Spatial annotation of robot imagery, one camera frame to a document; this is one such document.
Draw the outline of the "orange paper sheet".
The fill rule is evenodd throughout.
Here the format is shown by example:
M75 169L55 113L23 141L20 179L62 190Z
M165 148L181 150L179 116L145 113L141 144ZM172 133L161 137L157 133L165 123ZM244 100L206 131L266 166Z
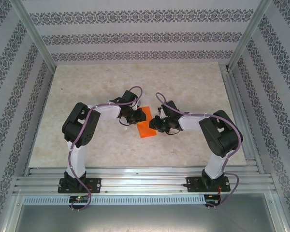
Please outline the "orange paper sheet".
M149 122L150 120L153 119L151 111L150 111L150 107L145 106L145 107L140 107L140 109L142 109L142 111L146 115L146 121L143 121L137 124L137 129L140 134L140 137L147 138L147 137L156 136L157 135L156 131L149 127Z

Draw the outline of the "grey metal sheet panel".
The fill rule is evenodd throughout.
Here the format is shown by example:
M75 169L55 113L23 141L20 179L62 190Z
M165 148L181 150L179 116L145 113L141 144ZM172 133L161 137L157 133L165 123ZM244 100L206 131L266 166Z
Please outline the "grey metal sheet panel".
M201 204L94 205L74 212L52 197L18 197L4 232L290 232L276 194L235 194Z

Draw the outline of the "long aluminium mounting rail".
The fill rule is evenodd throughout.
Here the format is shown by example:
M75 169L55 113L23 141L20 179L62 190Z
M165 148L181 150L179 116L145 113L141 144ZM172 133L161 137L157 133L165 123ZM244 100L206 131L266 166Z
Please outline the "long aluminium mounting rail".
M104 167L88 168L87 177L101 179L101 194L145 195L187 194L188 176L200 176L202 167ZM31 168L26 176L17 177L13 194L56 195L62 168ZM255 162L227 167L230 186L236 183L237 194L276 193L271 174L260 171Z

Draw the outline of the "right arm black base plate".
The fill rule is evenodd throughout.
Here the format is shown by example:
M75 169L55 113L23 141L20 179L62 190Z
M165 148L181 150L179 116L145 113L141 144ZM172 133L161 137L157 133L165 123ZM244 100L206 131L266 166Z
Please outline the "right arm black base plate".
M229 179L226 176L214 180L200 176L187 177L186 182L183 186L187 188L188 192L231 191Z

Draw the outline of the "aluminium side rail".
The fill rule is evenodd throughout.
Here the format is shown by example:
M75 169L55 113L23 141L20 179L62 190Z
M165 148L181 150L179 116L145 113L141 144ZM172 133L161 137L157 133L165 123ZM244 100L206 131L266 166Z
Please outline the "aluminium side rail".
M265 174L233 75L228 71L226 65L219 65L219 69L232 109L234 122L242 133L244 139L242 143L244 156L247 159L247 162L248 160L254 160L259 173Z

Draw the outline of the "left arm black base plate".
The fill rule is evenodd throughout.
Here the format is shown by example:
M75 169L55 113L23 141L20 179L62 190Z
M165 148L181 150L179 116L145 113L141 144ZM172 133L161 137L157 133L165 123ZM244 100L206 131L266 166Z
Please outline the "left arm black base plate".
M72 180L61 178L59 180L58 193L88 193L88 190L91 193L100 193L101 181L100 178L85 178L84 183L81 184L75 178Z

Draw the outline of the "aluminium frame post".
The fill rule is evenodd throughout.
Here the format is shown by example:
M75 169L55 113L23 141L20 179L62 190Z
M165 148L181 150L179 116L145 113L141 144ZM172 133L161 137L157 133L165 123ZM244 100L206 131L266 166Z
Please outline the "aluminium frame post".
M32 21L29 13L27 12L22 0L9 0L12 7L16 11L23 25L25 26L27 32L29 33L31 39L37 46L39 52L41 53L43 59L45 60L50 72L54 74L56 72L56 63L53 60L51 53L47 49L42 36L38 32L34 22Z
M272 0L261 0L256 11L252 15L252 18L247 25L236 49L234 50L230 61L227 65L227 70L230 73L236 66L241 54L243 53L246 45L248 44L250 38L252 37L254 31L256 30L259 22L261 21L263 15L265 14L267 8L269 7Z

